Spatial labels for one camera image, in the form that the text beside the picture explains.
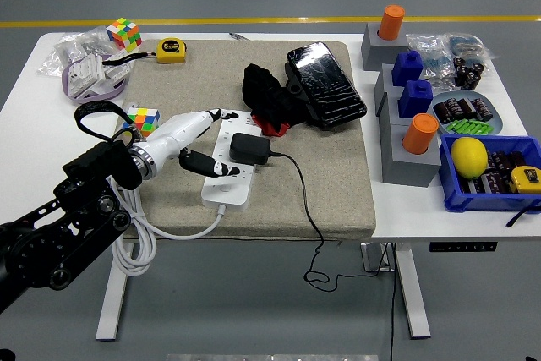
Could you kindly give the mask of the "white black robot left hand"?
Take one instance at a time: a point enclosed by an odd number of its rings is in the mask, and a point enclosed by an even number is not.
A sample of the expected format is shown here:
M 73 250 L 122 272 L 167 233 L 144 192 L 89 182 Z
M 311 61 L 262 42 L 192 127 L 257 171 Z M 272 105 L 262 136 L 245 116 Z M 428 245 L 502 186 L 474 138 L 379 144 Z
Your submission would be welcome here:
M 165 162 L 177 158 L 183 169 L 210 178 L 235 176 L 237 167 L 189 149 L 189 146 L 219 119 L 237 118 L 235 112 L 219 108 L 173 116 L 129 152 L 144 180 L 158 175 Z

